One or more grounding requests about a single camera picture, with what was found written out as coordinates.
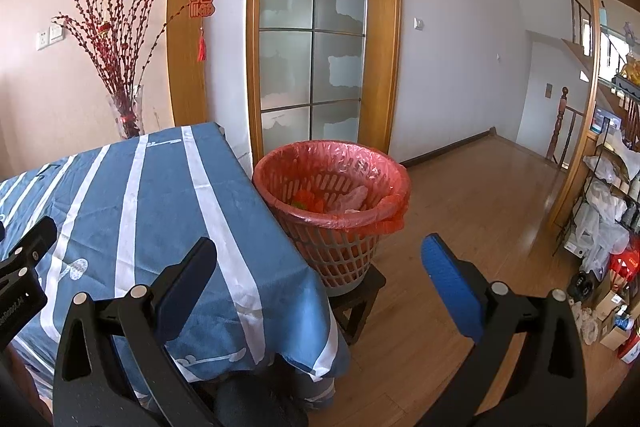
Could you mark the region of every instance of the wooden floor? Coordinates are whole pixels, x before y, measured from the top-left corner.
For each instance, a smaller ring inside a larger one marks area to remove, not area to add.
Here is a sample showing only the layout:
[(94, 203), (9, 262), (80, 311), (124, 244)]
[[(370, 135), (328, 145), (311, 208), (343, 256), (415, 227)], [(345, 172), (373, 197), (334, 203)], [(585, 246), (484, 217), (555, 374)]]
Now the wooden floor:
[[(562, 182), (540, 156), (487, 137), (409, 171), (412, 199), (402, 232), (385, 239), (374, 260), (386, 287), (352, 347), (351, 367), (336, 380), (334, 405), (310, 415), (311, 427), (413, 427), (443, 391), (472, 346), (456, 330), (419, 248), (438, 232), (460, 259), (488, 281), (545, 296), (565, 288), (578, 262), (552, 257), (538, 230)], [(499, 400), (517, 358), (515, 339), (482, 409)], [(584, 346), (591, 419), (626, 375), (626, 364), (601, 344)]]

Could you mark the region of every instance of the trash basket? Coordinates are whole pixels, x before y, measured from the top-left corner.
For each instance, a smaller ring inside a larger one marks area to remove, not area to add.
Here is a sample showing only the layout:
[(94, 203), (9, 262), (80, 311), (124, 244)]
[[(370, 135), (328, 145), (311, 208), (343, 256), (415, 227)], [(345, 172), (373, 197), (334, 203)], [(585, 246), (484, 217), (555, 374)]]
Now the trash basket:
[[(311, 140), (280, 147), (262, 158), (254, 185), (329, 296), (353, 290), (364, 278), (380, 237), (404, 227), (411, 181), (382, 152), (350, 142)], [(364, 185), (358, 212), (318, 214), (292, 206), (302, 188), (326, 206)]]

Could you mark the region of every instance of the wall switch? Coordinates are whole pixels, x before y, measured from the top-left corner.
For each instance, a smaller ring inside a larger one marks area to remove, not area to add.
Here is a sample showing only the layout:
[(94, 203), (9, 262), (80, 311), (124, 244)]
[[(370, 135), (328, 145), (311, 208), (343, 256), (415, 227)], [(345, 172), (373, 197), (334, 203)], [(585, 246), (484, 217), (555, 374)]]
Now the wall switch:
[(36, 51), (46, 48), (49, 45), (49, 31), (36, 33)]
[(59, 24), (52, 24), (49, 26), (49, 44), (55, 44), (65, 38), (65, 34), (62, 30), (62, 26)]

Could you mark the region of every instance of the black stool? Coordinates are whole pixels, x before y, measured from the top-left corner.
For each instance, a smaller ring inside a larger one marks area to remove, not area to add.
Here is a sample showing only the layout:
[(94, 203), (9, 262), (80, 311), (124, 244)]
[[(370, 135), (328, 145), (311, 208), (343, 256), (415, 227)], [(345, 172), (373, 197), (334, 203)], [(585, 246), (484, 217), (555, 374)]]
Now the black stool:
[[(378, 292), (385, 284), (385, 276), (375, 266), (371, 265), (366, 276), (364, 276), (364, 279), (356, 289), (345, 293), (345, 295), (329, 297), (335, 320), (338, 322), (344, 335), (344, 340), (349, 346), (353, 346), (360, 338)], [(347, 310), (351, 310), (348, 318), (344, 314)]]

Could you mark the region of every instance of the vase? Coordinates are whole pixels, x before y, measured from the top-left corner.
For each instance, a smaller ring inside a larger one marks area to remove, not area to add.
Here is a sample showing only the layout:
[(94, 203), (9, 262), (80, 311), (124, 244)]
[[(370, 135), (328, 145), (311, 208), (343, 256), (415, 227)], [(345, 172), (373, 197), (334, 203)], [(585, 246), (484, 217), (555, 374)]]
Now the vase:
[(121, 139), (128, 140), (145, 134), (142, 123), (142, 86), (134, 90), (133, 97), (120, 91), (110, 95), (108, 100)]

